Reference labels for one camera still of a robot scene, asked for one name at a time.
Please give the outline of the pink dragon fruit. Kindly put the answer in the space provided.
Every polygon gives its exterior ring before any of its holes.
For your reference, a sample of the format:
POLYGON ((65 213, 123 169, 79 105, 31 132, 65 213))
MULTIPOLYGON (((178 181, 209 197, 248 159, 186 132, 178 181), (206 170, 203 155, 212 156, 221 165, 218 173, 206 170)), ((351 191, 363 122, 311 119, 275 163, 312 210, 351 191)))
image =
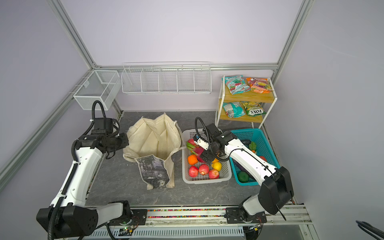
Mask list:
POLYGON ((197 157, 199 162, 206 163, 206 161, 201 158, 202 153, 205 151, 202 147, 191 144, 190 142, 186 142, 186 147, 191 152, 191 154, 197 157))

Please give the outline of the orange tangerine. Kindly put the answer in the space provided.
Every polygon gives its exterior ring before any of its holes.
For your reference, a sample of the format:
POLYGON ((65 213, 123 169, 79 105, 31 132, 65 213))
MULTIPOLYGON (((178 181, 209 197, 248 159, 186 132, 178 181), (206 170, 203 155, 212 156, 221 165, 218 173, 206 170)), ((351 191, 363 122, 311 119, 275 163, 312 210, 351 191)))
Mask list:
POLYGON ((199 162, 196 155, 188 156, 187 160, 188 160, 189 165, 191 165, 191 166, 193 166, 199 162))

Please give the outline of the cream canvas grocery bag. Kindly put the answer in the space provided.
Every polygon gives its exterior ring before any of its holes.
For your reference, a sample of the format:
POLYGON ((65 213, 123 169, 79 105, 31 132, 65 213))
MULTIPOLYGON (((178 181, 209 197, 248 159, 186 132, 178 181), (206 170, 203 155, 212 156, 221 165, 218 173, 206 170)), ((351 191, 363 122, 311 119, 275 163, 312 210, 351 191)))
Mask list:
POLYGON ((147 189, 175 187, 172 156, 184 147, 181 130, 167 114, 141 118, 127 132, 129 145, 123 158, 136 163, 147 189))

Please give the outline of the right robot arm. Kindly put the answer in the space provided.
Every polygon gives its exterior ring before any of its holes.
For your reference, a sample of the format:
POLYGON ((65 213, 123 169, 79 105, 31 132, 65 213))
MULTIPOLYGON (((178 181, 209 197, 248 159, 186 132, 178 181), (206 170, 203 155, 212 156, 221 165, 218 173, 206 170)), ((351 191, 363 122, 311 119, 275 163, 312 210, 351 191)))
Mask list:
POLYGON ((245 199, 238 207, 234 219, 251 222, 263 213, 275 215, 281 212, 294 197, 290 172, 276 167, 253 153, 232 132, 220 131, 216 125, 206 126, 200 117, 195 118, 194 142, 203 148, 201 158, 206 163, 213 160, 233 159, 240 164, 259 184, 258 194, 245 199))

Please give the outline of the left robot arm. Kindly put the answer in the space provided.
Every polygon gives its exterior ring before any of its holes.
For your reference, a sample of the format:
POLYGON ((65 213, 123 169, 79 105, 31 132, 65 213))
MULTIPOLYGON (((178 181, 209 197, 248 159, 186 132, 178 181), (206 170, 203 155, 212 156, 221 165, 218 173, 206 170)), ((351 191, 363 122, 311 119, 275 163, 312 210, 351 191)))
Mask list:
POLYGON ((103 160, 129 145, 127 135, 119 132, 116 119, 107 118, 101 101, 94 101, 91 124, 71 146, 72 166, 49 207, 37 213, 38 223, 49 240, 82 239, 113 220, 130 222, 133 213, 128 201, 115 201, 102 207, 86 207, 88 191, 103 160))

